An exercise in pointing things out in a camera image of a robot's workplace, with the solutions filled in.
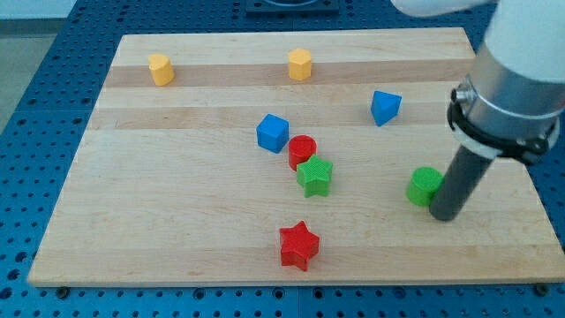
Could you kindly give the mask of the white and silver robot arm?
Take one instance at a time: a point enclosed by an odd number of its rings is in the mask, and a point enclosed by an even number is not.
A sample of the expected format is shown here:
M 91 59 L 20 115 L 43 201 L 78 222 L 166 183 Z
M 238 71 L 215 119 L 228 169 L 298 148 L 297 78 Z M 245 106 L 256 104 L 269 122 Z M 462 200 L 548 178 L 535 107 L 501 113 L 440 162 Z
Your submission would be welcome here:
M 499 0 L 471 70 L 451 94 L 462 147 L 531 164 L 553 147 L 564 111 L 564 0 Z

